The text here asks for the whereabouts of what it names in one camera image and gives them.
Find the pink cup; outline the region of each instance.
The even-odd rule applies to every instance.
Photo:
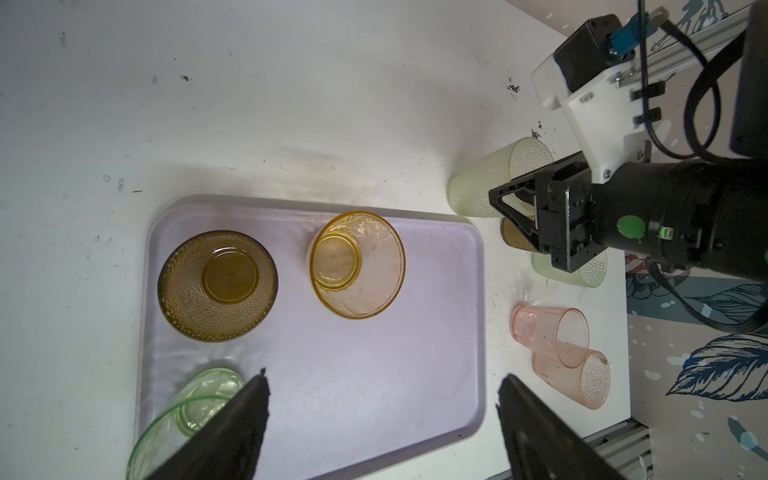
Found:
[[[575,308],[518,306],[509,329],[518,343],[573,369],[587,357],[589,325]]]

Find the table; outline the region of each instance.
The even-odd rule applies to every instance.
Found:
[[[563,38],[501,0],[0,2],[3,477],[124,474],[145,240],[167,205],[229,194],[450,213],[451,174],[493,150],[531,131],[556,158],[578,149],[530,79]],[[506,470],[495,403],[508,372],[580,435],[630,414],[621,252],[597,289],[547,281],[498,222],[473,220],[485,421],[371,478]],[[508,332],[522,298],[584,311],[611,361],[601,409],[532,372]]]

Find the wall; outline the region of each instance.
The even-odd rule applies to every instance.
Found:
[[[566,35],[591,17],[614,13],[625,22],[636,12],[635,2],[508,2]],[[672,0],[664,5],[690,34],[748,3]],[[647,10],[658,5],[647,2]],[[648,45],[656,51],[669,40],[658,32]],[[719,82],[723,114],[711,148],[718,154],[730,154],[739,65]],[[690,152],[682,128],[684,101],[698,74],[698,68],[688,68],[675,75],[667,82],[667,93],[651,101],[664,116],[654,125],[659,137],[684,154]],[[702,140],[711,124],[712,105],[705,98],[697,112]],[[654,152],[653,161],[674,160]],[[647,275],[642,259],[627,256],[626,267],[632,415],[650,427],[655,477],[768,478],[768,333],[724,336],[700,325]],[[750,281],[695,269],[672,277],[691,304],[721,321],[749,316],[766,299],[766,287]]]

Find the plastic cup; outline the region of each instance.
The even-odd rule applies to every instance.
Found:
[[[584,361],[589,348],[589,325],[575,308],[518,306],[509,329],[518,343],[573,369]]]
[[[546,145],[533,137],[521,138],[454,175],[448,182],[448,202],[464,217],[501,217],[488,202],[488,191],[552,161]],[[504,201],[524,215],[535,215],[533,206],[515,195]]]
[[[406,252],[395,229],[369,212],[339,215],[307,251],[310,279],[320,301],[336,315],[365,319],[397,297]]]
[[[533,354],[533,371],[549,386],[582,404],[597,410],[605,403],[611,390],[611,366],[605,355],[589,350],[585,360],[575,369],[539,353]]]
[[[128,459],[126,480],[148,477],[199,432],[243,388],[230,369],[210,369],[196,376],[141,434]]]
[[[554,268],[552,258],[543,253],[533,253],[531,264],[536,273],[549,279],[576,286],[596,288],[603,283],[605,273],[608,271],[608,255],[603,251],[586,262],[580,269],[571,273]]]

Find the white spot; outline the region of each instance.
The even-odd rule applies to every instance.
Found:
[[[667,136],[670,134],[670,130],[672,130],[672,121],[668,118],[665,118],[664,121],[662,121],[659,126],[656,128],[656,136],[661,140],[661,143],[664,143],[664,141],[667,139]],[[650,149],[651,153],[656,153],[659,151],[658,148],[656,148],[656,145],[654,145]]]
[[[682,366],[686,360],[690,358],[689,353],[684,353],[680,356],[668,356],[667,361],[671,363],[672,365]]]
[[[757,435],[752,432],[742,432],[741,436],[739,437],[739,443],[741,444],[741,448],[744,450],[754,449],[758,444]]]

